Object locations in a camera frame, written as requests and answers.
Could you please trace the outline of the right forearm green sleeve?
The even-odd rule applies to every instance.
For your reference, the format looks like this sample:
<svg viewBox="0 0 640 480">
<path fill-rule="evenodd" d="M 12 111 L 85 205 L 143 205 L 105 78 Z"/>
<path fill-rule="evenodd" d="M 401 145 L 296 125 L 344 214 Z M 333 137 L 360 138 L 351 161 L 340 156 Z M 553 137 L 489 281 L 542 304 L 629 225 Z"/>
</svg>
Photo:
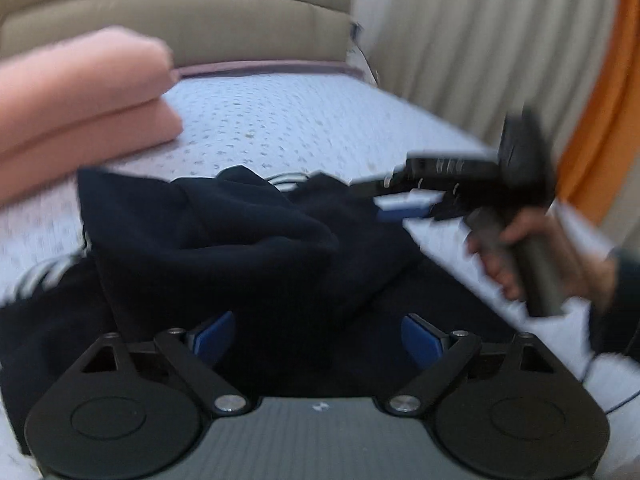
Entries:
<svg viewBox="0 0 640 480">
<path fill-rule="evenodd" d="M 615 353 L 639 362 L 639 257 L 615 249 L 616 284 L 603 313 L 589 312 L 589 343 L 597 354 Z"/>
</svg>

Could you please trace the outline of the person's right hand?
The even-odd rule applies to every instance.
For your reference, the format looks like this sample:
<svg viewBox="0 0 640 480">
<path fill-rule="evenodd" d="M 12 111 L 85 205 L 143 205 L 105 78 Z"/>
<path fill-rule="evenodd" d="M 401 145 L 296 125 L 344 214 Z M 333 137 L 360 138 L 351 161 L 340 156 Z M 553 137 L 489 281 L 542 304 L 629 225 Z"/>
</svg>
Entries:
<svg viewBox="0 0 640 480">
<path fill-rule="evenodd" d="M 566 235 L 560 220 L 538 208 L 521 210 L 499 238 L 511 246 L 533 235 L 540 235 L 550 245 L 564 294 L 590 301 L 600 313 L 608 310 L 617 286 L 617 260 L 582 254 Z M 471 255 L 480 256 L 485 273 L 497 283 L 507 300 L 525 298 L 514 274 L 474 234 L 466 238 L 466 248 Z"/>
</svg>

